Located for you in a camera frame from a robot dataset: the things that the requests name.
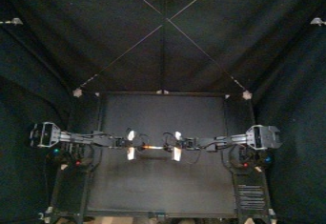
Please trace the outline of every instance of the ceiling mount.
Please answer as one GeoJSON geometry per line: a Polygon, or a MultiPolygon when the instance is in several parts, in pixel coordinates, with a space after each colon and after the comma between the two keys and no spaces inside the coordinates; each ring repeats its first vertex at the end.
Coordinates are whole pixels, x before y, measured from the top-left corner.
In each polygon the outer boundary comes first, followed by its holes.
{"type": "Polygon", "coordinates": [[[319,17],[315,17],[315,18],[312,19],[312,21],[311,21],[311,25],[318,25],[318,26],[320,26],[322,24],[326,25],[326,21],[323,22],[322,19],[320,19],[319,17]]]}

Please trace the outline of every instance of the black fabric enclosure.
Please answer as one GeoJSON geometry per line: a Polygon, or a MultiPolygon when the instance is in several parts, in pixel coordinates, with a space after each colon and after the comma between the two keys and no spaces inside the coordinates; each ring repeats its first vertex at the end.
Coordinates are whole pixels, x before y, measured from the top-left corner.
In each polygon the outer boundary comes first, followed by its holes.
{"type": "MultiPolygon", "coordinates": [[[[0,0],[0,223],[40,223],[48,206],[56,164],[51,151],[28,147],[33,123],[95,130],[96,113],[85,112],[96,105],[91,108],[85,97],[105,95],[112,113],[132,109],[131,102],[109,104],[115,96],[183,92],[226,98],[244,91],[252,94],[256,123],[282,131],[283,146],[267,170],[279,222],[324,223],[326,26],[311,25],[315,17],[326,21],[324,4],[0,0]],[[13,18],[23,25],[5,23],[13,18]]],[[[168,104],[170,95],[156,95],[156,104],[168,104]]],[[[180,109],[199,112],[183,99],[180,109]]],[[[105,119],[101,128],[113,128],[105,119]]],[[[144,117],[143,122],[132,123],[152,126],[152,134],[153,125],[164,125],[144,117]]],[[[187,130],[182,120],[179,125],[187,130]]]]}

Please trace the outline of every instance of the black curtain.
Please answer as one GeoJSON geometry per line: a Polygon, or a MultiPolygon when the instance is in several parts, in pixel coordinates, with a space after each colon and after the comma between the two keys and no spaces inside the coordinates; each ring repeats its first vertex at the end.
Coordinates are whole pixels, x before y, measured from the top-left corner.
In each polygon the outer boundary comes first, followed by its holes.
{"type": "Polygon", "coordinates": [[[319,26],[299,33],[258,91],[263,94],[256,100],[258,122],[280,128],[284,143],[268,172],[272,204],[283,223],[326,223],[324,34],[319,26]]]}
{"type": "MultiPolygon", "coordinates": [[[[1,20],[16,17],[1,0],[1,20]]],[[[39,223],[55,165],[48,150],[28,147],[36,122],[68,124],[71,98],[25,26],[0,26],[0,223],[39,223]]]]}

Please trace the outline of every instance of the black ceiling fabric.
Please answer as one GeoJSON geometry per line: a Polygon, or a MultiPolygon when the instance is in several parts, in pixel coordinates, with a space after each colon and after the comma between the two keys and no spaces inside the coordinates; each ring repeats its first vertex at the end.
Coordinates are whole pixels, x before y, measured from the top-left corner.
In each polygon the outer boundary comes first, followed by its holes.
{"type": "Polygon", "coordinates": [[[71,88],[127,92],[251,90],[323,1],[11,0],[71,88]]]}

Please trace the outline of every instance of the black mat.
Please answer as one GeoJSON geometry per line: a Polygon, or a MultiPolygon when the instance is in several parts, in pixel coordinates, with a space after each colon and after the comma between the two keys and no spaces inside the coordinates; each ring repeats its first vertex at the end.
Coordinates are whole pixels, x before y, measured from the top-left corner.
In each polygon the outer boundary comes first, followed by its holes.
{"type": "MultiPolygon", "coordinates": [[[[124,135],[145,133],[163,145],[161,133],[212,137],[226,133],[223,98],[115,95],[103,103],[101,130],[124,135]]],[[[168,214],[234,214],[231,174],[219,153],[182,155],[180,162],[160,151],[103,151],[91,187],[88,211],[164,212],[168,214]]]]}

